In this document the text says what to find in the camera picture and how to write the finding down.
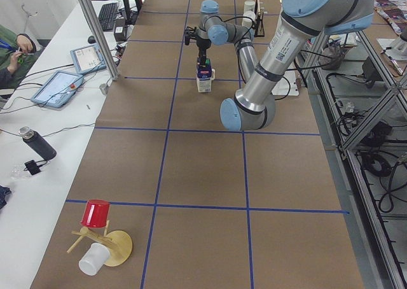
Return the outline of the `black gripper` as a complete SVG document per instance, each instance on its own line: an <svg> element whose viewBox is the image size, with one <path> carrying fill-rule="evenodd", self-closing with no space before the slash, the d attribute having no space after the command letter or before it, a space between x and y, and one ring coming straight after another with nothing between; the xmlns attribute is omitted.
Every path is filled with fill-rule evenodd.
<svg viewBox="0 0 407 289"><path fill-rule="evenodd" d="M198 47L198 65L204 67L207 62L207 50L210 48L210 39L201 28L187 26L184 30L184 44L188 46L191 40L194 40Z"/></svg>

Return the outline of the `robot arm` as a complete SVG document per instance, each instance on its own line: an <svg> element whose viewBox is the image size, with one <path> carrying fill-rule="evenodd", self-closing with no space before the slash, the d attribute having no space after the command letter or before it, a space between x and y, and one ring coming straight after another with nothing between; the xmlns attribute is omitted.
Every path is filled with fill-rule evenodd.
<svg viewBox="0 0 407 289"><path fill-rule="evenodd" d="M258 59L249 28L224 22L217 2L205 0L198 27L184 31L185 43L196 41L200 64L205 62L211 45L235 45L245 87L222 102L221 122L232 131L258 130L273 120L272 90L305 42L320 32L331 35L361 31L371 25L373 11L374 0L282 0L280 23L264 56Z"/></svg>

